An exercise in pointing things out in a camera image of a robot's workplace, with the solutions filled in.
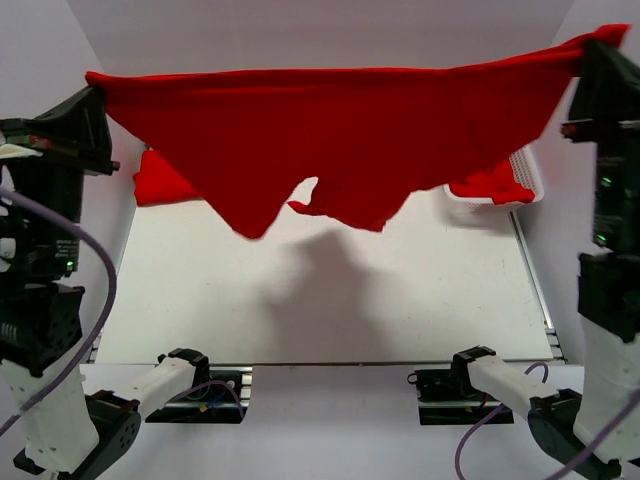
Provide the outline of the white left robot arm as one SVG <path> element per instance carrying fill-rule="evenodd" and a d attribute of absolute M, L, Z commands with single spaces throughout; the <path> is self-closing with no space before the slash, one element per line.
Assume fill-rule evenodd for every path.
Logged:
<path fill-rule="evenodd" d="M 97 319 L 115 300 L 115 266 L 80 226 L 84 180 L 118 169 L 100 89 L 87 87 L 32 119 L 1 123 L 1 376 L 27 440 L 15 466 L 51 479 L 95 479 L 131 447 L 142 422 L 202 390 L 207 357 L 176 349 L 116 390 L 84 391 L 81 361 L 97 332 L 80 320 L 85 290 L 65 279 L 89 246 L 109 283 Z"/>

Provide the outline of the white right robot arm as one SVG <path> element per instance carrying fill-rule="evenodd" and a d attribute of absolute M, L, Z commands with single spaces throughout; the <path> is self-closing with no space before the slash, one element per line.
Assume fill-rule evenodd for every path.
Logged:
<path fill-rule="evenodd" d="M 456 353 L 463 396 L 485 394 L 523 419 L 559 479 L 620 479 L 639 462 L 639 68 L 592 41 L 563 124 L 596 147 L 591 240 L 579 257 L 584 360 L 555 385 L 547 365 L 523 368 L 485 347 Z"/>

